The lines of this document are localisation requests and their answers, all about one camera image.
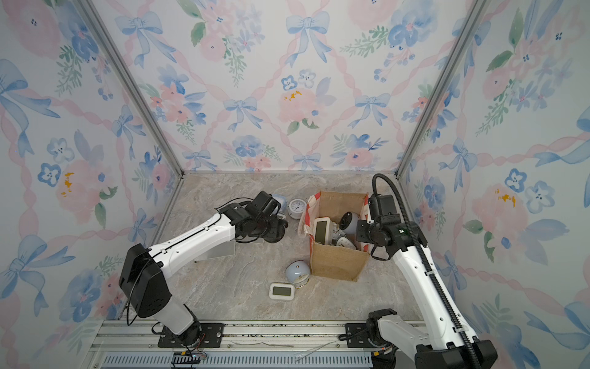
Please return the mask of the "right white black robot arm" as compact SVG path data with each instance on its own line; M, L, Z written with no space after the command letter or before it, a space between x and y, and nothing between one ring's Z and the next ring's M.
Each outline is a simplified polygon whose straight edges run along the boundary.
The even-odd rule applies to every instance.
M426 326L421 331L393 309L381 309L367 318L369 342L403 352L417 368L491 368L498 358L493 343L482 340L459 312L418 224L403 220L391 195L370 196L368 209L356 236L385 249L410 286Z

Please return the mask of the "dark green triangular clock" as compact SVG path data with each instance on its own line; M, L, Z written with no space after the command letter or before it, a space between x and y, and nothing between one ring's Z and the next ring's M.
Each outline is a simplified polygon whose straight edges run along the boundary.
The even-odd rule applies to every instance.
M350 241L350 239L347 237L338 238L335 245L337 247L348 248L351 250L357 250L357 246L355 245L355 243L353 241Z

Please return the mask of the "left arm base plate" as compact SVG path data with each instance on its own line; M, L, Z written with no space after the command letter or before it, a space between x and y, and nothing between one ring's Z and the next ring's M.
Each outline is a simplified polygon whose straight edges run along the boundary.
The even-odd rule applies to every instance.
M159 348L220 348L225 324L220 322L201 323L196 331L175 335L168 327L158 333Z

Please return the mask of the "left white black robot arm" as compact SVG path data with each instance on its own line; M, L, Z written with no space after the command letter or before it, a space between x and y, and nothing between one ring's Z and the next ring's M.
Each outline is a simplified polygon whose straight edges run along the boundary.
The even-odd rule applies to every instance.
M178 341L196 344L201 323L184 304L173 298L168 280L187 263L229 241L263 239L278 243L288 228L279 216L281 203L267 192L251 198L236 198L216 208L215 215L183 234L147 248L131 247L124 260L119 287L128 307L139 318L153 318Z

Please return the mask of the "white large digital clock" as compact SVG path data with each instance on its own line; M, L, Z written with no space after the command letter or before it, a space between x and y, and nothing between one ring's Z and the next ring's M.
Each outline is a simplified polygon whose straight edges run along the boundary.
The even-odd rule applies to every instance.
M313 222L313 239L318 244L330 244L332 240L332 224L329 217L316 218Z

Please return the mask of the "white round clock with legs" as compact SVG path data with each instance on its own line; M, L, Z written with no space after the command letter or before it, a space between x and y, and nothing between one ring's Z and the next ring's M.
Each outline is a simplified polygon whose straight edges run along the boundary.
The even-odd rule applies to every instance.
M336 244L338 240L344 237L346 234L339 228L335 228L331 233L331 244Z

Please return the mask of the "grey blue oval clock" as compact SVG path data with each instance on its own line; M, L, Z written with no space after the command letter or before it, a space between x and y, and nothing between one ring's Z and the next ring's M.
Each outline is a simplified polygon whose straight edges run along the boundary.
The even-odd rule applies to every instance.
M339 229L345 235L356 235L356 228L359 221L359 215L353 212L345 213L339 222Z

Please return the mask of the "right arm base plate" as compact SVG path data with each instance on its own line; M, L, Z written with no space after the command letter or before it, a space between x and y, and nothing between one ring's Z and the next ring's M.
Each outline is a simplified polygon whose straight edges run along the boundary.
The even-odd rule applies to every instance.
M365 323L346 323L345 342L348 348L366 348L376 350L378 347L370 341Z

